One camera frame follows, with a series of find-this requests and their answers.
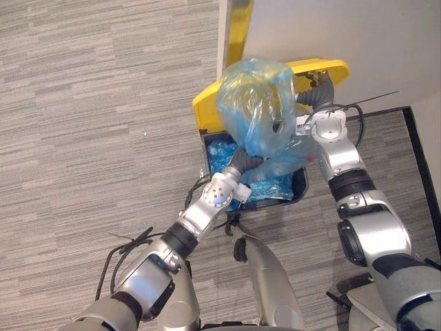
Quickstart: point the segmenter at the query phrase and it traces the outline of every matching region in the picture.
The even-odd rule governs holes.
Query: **black floor trim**
[[[404,120],[406,121],[407,130],[412,142],[413,153],[415,154],[416,163],[420,171],[422,186],[426,194],[427,204],[429,205],[430,215],[432,218],[433,229],[435,230],[436,241],[438,242],[438,250],[441,254],[441,214],[436,199],[435,189],[433,188],[432,177],[430,175],[429,167],[427,165],[424,152],[422,150],[421,141],[416,130],[415,118],[411,107],[402,109]]]

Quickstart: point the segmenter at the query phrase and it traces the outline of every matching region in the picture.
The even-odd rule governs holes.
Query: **black cable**
[[[112,259],[113,254],[115,252],[118,252],[121,255],[121,257],[118,260],[118,263],[116,264],[116,266],[115,266],[115,268],[113,270],[112,279],[110,281],[110,292],[112,294],[113,294],[114,288],[115,288],[116,273],[118,272],[119,267],[121,267],[121,264],[124,262],[125,258],[136,247],[138,247],[140,245],[144,245],[144,244],[151,244],[152,240],[150,238],[163,235],[162,232],[161,233],[150,234],[152,231],[153,231],[153,227],[151,226],[146,231],[144,231],[139,236],[137,236],[137,238],[135,238],[135,239],[124,237],[124,238],[130,239],[130,242],[126,243],[124,245],[120,245],[120,246],[114,248],[113,250],[111,250],[109,252],[109,254],[107,255],[107,259],[105,260],[105,263],[104,263],[104,266],[103,266],[103,271],[101,272],[101,276],[100,276],[100,279],[99,279],[98,287],[96,289],[95,301],[98,300],[99,297],[101,296],[101,289],[103,288],[105,274],[107,272],[107,269],[109,268],[109,263],[110,263],[110,260]]]
[[[187,193],[187,198],[185,198],[184,203],[184,209],[187,209],[190,206],[190,203],[193,199],[193,193],[201,186],[205,185],[206,183],[209,183],[212,180],[212,176],[210,174],[206,174],[205,176],[202,176],[200,179],[196,181],[196,183],[193,185],[192,188],[189,189]]]
[[[358,129],[358,139],[356,142],[356,147],[358,147],[363,140],[363,136],[365,135],[365,114],[363,113],[363,110],[356,103],[351,103],[349,105],[340,105],[338,103],[333,103],[332,106],[338,107],[338,109],[343,109],[343,111],[345,111],[345,112],[348,111],[348,109],[350,109],[350,108],[355,108],[357,110],[358,119],[360,121],[360,128]]]

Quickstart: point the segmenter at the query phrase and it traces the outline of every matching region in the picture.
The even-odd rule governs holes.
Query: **blue plastic bag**
[[[285,63],[242,60],[224,72],[216,106],[235,142],[269,158],[243,175],[245,183],[289,174],[314,160],[311,137],[297,137],[293,72]]]
[[[211,174],[222,172],[229,164],[237,149],[235,143],[224,141],[213,141],[207,147],[209,171]],[[284,199],[292,200],[292,173],[283,176],[266,179],[251,183],[252,190],[247,202],[256,202],[263,199]]]

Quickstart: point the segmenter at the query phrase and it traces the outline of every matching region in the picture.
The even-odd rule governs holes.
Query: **white wall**
[[[413,106],[439,203],[440,21],[440,0],[255,0],[243,57],[344,59],[338,103],[399,90],[363,110]]]

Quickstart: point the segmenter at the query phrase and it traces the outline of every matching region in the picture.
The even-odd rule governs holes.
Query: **wire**
[[[377,95],[376,97],[368,98],[368,99],[365,99],[365,100],[360,100],[360,101],[348,103],[346,106],[358,105],[359,103],[363,103],[363,102],[366,102],[366,101],[371,101],[371,100],[383,98],[383,97],[385,97],[387,95],[391,95],[391,94],[394,94],[394,93],[399,93],[399,90],[396,90],[396,91],[393,91],[393,92],[384,93],[384,94],[380,94],[380,95]]]
[[[96,289],[95,301],[98,300],[99,297],[101,296],[101,289],[103,288],[105,274],[107,272],[107,269],[109,268],[110,260],[112,259],[113,254],[115,254],[115,252],[118,252],[121,255],[121,257],[119,258],[118,263],[116,264],[116,266],[115,266],[115,268],[113,270],[112,279],[110,280],[110,293],[112,293],[112,294],[114,293],[114,289],[115,289],[116,273],[118,272],[119,267],[121,267],[121,264],[123,264],[125,258],[136,247],[138,247],[140,245],[151,244],[152,240],[150,238],[161,236],[161,235],[164,234],[163,232],[150,234],[152,231],[153,231],[153,227],[150,226],[146,231],[141,233],[135,239],[130,238],[130,237],[125,237],[125,236],[119,236],[119,235],[116,235],[116,234],[112,234],[113,236],[116,236],[116,237],[123,237],[123,238],[130,239],[130,242],[129,243],[125,243],[124,245],[120,245],[118,247],[115,247],[107,255],[107,259],[105,260],[105,263],[104,263],[104,266],[103,266],[103,270],[101,271],[101,276],[100,276],[100,279],[99,279],[98,287]]]
[[[348,111],[348,109],[350,108],[355,108],[358,112],[358,119],[360,121],[360,127],[358,129],[358,138],[357,138],[357,142],[356,142],[356,147],[360,146],[363,137],[365,135],[365,114],[363,113],[363,110],[361,109],[361,107],[356,104],[356,103],[351,103],[350,105],[340,105],[338,103],[334,103],[332,105],[333,107],[338,107],[336,109],[343,109],[343,111]]]
[[[190,203],[193,199],[193,193],[201,186],[205,185],[206,183],[209,183],[212,180],[212,176],[210,174],[206,174],[205,176],[202,176],[200,179],[196,181],[196,183],[193,185],[192,188],[189,189],[187,193],[187,197],[185,198],[184,203],[184,209],[187,209],[190,206]]]

